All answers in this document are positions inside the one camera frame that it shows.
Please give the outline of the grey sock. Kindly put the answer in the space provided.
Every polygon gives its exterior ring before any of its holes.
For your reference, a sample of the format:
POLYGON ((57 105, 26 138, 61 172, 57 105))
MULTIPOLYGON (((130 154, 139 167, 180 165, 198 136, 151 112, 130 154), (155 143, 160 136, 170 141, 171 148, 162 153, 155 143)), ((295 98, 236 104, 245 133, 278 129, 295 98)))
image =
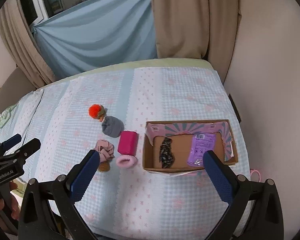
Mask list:
POLYGON ((117 138, 124 131, 124 124, 114 116, 106 116, 102 122, 102 132, 112 138, 117 138))

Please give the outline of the black patterned scrunchie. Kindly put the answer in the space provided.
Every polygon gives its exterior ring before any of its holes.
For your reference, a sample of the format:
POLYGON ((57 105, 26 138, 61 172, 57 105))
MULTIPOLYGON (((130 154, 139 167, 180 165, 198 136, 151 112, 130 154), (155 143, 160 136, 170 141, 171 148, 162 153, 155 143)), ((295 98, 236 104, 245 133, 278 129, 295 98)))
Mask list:
POLYGON ((159 162, 161 168, 170 168, 174 163, 174 156, 171 151, 172 139, 165 137, 160 145, 159 162))

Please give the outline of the dusty pink scrunchie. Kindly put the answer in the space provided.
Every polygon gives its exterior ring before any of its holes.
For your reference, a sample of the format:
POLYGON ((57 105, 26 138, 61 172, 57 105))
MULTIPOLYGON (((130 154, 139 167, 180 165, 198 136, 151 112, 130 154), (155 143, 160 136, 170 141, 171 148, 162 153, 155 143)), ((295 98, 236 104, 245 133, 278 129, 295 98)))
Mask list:
POLYGON ((94 150, 100 155, 100 163, 114 158, 114 145, 107 140, 98 140, 94 150))

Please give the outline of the green bed sheet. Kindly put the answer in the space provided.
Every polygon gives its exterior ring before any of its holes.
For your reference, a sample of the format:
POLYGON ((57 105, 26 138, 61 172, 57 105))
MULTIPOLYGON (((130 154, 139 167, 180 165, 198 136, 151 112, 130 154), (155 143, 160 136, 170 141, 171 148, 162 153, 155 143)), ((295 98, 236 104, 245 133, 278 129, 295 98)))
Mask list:
MULTIPOLYGON (((87 72, 76 74, 70 77, 51 83, 56 85, 66 81, 73 80, 80 76, 86 76, 96 73, 113 72, 122 69, 135 69, 142 67, 199 67, 213 69, 212 65, 206 60, 200 59, 182 59, 182 58, 166 58, 166 59, 151 59, 141 60, 126 63, 109 65, 106 67, 96 68, 87 72)), ((32 91, 36 91, 25 74, 17 68, 8 77, 4 85, 0 88, 0 114, 9 106, 16 104, 23 96, 32 91)))

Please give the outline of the light blue hanging sheet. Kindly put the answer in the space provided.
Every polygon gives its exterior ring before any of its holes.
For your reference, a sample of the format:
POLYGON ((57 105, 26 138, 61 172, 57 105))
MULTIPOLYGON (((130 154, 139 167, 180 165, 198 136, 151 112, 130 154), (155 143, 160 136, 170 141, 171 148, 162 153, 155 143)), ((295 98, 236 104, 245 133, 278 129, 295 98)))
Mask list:
POLYGON ((151 0, 88 0, 33 27, 57 79, 157 58, 151 0))

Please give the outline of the right beige curtain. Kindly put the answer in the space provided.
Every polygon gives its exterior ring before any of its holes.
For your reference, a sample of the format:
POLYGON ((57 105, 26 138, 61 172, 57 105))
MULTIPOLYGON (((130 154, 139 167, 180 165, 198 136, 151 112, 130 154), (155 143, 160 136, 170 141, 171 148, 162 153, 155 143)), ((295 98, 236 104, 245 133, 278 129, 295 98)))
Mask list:
POLYGON ((239 0, 151 0, 159 58, 204 59, 225 81, 239 25, 239 0))

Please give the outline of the beige curtain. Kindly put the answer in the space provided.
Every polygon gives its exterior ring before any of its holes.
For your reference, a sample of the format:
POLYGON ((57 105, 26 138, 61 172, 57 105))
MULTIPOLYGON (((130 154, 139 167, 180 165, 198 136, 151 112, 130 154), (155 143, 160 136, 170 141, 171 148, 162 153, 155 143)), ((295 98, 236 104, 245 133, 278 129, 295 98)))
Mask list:
POLYGON ((39 52, 20 0, 7 0, 0 9, 0 36, 12 59, 36 88, 56 81, 39 52))
POLYGON ((204 59, 225 81, 239 25, 239 0, 151 0, 159 58, 204 59))

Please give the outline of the pink patterned cardboard box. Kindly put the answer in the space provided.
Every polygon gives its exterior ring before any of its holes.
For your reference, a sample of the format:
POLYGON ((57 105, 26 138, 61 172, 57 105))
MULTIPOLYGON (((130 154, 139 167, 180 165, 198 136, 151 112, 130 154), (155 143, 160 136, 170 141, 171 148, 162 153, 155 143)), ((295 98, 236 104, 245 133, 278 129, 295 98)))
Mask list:
POLYGON ((143 169, 171 176, 202 170, 202 165, 190 165, 188 159, 194 148, 194 139, 201 140, 204 135, 215 136, 212 150, 222 163, 230 166, 238 162, 234 133, 227 119, 148 121, 143 144, 143 169), (163 168, 159 154, 160 146, 166 138, 171 139, 170 151, 174 161, 170 167, 163 168))

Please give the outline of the orange pompom toy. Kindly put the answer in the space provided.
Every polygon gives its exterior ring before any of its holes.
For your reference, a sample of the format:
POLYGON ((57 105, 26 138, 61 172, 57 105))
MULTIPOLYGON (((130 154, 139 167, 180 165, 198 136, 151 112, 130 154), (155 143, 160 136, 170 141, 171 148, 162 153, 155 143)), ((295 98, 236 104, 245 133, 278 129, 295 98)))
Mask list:
POLYGON ((93 119, 103 122, 106 116, 106 109, 102 105, 93 104, 89 107, 88 113, 93 119))

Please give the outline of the magenta zip pouch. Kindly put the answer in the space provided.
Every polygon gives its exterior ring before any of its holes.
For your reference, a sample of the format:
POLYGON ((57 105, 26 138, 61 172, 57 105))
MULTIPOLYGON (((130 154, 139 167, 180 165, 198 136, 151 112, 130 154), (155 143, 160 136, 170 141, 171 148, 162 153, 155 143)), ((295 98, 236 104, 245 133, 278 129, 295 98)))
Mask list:
POLYGON ((121 155, 135 155, 138 139, 138 133, 134 131, 123 131, 120 136, 117 151, 121 155))

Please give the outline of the purple foil packet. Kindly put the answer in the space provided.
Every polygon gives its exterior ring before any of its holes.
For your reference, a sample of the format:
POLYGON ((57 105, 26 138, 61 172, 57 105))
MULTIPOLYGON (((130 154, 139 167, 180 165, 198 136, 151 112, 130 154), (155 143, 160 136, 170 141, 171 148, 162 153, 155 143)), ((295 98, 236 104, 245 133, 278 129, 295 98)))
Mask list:
POLYGON ((198 133, 192 137, 191 149, 187 164, 191 167, 203 167, 203 155, 215 147, 216 135, 214 133, 198 133))

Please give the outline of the pink fluffy scrunchie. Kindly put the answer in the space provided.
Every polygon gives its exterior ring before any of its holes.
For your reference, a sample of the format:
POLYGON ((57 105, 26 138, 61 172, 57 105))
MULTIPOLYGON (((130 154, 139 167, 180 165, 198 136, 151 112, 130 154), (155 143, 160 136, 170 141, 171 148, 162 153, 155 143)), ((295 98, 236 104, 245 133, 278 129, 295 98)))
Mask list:
POLYGON ((137 158, 133 155, 121 155, 117 158, 116 164, 119 168, 128 169, 133 167, 137 161, 137 158))

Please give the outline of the left beige curtain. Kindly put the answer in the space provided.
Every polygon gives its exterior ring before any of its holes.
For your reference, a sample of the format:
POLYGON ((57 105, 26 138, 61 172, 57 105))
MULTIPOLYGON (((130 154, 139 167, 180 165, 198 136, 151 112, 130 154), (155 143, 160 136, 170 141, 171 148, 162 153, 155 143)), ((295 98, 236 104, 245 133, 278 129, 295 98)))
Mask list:
POLYGON ((0 9, 0 36, 12 59, 36 88, 56 81, 39 52, 20 0, 7 0, 0 9))

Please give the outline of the brown plush hair clip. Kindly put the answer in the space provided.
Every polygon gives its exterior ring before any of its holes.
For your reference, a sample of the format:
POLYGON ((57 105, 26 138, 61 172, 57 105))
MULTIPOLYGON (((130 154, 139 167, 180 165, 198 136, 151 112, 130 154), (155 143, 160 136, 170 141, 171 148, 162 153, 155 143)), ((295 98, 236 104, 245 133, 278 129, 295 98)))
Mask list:
POLYGON ((99 172, 108 172, 110 171, 110 163, 108 161, 100 163, 98 166, 98 171, 99 172))

